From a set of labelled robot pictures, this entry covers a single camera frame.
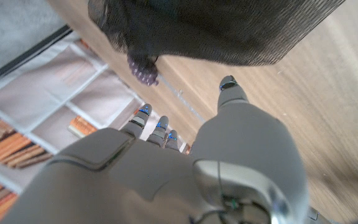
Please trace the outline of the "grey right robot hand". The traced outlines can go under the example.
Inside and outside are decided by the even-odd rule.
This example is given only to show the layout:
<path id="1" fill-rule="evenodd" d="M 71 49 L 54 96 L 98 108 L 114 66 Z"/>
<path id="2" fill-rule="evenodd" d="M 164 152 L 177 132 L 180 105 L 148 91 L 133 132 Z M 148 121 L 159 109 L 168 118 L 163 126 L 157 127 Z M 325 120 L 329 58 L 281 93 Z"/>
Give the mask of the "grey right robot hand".
<path id="1" fill-rule="evenodd" d="M 306 172 L 285 125 L 249 103 L 234 77 L 189 154 L 150 106 L 122 129 L 74 142 L 45 165 L 3 223 L 303 223 Z"/>

